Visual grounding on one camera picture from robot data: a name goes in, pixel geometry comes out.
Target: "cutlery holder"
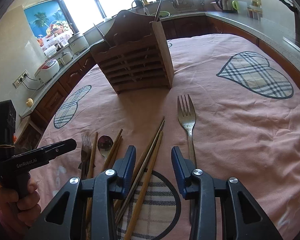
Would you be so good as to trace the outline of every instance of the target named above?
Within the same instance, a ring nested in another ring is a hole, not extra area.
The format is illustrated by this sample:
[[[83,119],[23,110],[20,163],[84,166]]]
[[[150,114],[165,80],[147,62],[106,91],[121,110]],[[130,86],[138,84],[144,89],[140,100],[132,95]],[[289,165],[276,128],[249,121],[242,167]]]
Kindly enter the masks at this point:
[[[104,41],[90,52],[117,94],[148,87],[171,88],[173,65],[160,21],[120,11]]]

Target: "white rice cooker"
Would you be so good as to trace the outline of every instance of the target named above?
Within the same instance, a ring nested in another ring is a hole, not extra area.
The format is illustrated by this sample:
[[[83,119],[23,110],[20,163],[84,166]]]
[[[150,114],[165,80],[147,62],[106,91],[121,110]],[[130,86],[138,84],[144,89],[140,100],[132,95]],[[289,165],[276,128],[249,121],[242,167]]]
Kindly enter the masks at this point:
[[[45,84],[58,73],[59,69],[58,61],[49,59],[38,68],[34,76],[41,83]]]
[[[69,46],[73,54],[79,53],[89,47],[85,36],[81,33],[76,33],[68,40]]]

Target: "sink faucet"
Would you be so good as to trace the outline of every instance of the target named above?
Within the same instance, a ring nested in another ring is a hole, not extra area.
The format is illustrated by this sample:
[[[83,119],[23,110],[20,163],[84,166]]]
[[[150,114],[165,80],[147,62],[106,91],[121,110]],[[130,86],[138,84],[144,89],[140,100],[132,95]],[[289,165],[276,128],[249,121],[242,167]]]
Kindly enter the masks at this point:
[[[145,15],[150,15],[148,8],[145,6],[145,3],[142,0],[133,0],[131,3],[131,9],[133,9],[132,5],[135,1],[140,1],[143,5],[143,11],[145,12]]]

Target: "hand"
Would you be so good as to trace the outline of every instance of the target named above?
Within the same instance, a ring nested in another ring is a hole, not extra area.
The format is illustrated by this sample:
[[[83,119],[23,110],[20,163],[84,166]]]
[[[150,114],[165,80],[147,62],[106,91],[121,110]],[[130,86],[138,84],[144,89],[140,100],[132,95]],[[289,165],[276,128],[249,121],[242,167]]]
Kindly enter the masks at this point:
[[[30,194],[20,200],[18,200],[18,193],[15,190],[0,188],[0,209],[4,221],[20,234],[25,234],[28,230],[27,226],[31,226],[41,213],[41,207],[38,205],[40,195],[36,192],[38,185],[34,179],[29,179],[27,188]],[[15,214],[9,205],[13,202],[16,202],[17,207],[21,210],[18,214]]]

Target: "electrical outlet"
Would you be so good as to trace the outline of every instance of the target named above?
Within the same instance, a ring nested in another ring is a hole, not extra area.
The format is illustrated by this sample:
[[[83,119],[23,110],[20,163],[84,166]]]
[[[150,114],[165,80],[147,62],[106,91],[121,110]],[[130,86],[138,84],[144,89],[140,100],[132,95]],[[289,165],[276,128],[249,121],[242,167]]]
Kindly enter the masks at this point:
[[[26,78],[25,74],[28,76],[29,72],[27,70],[23,71],[23,73],[16,79],[16,81],[13,82],[15,88],[17,88],[21,84],[20,78],[21,80],[24,80]]]

